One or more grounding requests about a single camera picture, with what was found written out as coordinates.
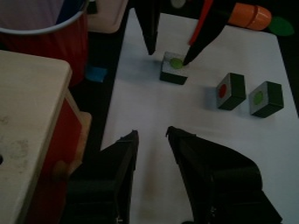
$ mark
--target blue object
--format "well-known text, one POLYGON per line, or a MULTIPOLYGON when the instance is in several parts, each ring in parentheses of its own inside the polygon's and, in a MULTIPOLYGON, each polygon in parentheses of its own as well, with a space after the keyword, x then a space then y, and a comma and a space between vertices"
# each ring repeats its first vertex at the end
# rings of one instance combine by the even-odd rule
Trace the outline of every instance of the blue object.
POLYGON ((85 68, 86 80, 94 81, 94 82, 102 82, 106 74, 108 74, 108 70, 105 68, 86 65, 86 68, 85 68))

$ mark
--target cube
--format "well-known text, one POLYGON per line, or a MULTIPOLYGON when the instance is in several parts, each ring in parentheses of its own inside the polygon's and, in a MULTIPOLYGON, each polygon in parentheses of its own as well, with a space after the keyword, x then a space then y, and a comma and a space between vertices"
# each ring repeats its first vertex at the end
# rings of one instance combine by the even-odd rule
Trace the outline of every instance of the cube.
POLYGON ((249 99, 249 114, 265 118, 284 107, 281 85, 269 81, 252 91, 249 99))
POLYGON ((188 76, 188 67, 182 66, 182 56, 173 52, 165 52, 162 56, 162 66, 160 80, 182 85, 188 76))
POLYGON ((244 75, 228 73, 216 90, 217 108, 232 110, 246 99, 244 75))

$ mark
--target red dot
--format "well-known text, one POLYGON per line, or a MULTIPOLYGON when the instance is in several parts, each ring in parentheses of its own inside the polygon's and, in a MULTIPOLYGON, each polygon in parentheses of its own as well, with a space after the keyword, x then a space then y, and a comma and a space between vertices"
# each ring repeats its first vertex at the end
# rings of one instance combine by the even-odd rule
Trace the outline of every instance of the red dot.
POLYGON ((222 84, 218 88, 218 98, 221 98, 226 93, 226 85, 222 84))

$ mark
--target block with red dot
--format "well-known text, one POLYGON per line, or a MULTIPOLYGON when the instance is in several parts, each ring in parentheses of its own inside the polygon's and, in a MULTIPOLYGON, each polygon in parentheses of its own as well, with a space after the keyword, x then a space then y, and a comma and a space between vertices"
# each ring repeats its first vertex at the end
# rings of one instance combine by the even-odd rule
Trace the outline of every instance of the block with red dot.
POLYGON ((216 90, 217 108, 232 110, 246 99, 244 75, 228 73, 216 90))
POLYGON ((248 96, 249 114, 265 118, 284 107, 281 85, 265 81, 248 96))
POLYGON ((188 78, 186 70, 186 66, 182 65, 182 56, 173 52, 165 52, 160 80, 182 85, 188 78))

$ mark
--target orange object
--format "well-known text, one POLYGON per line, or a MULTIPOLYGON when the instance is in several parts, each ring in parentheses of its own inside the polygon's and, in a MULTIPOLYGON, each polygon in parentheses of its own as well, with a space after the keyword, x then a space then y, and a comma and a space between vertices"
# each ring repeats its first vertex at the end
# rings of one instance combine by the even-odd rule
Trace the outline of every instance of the orange object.
POLYGON ((261 31, 270 23, 272 15, 268 9, 244 3, 236 3, 228 23, 230 25, 261 31))

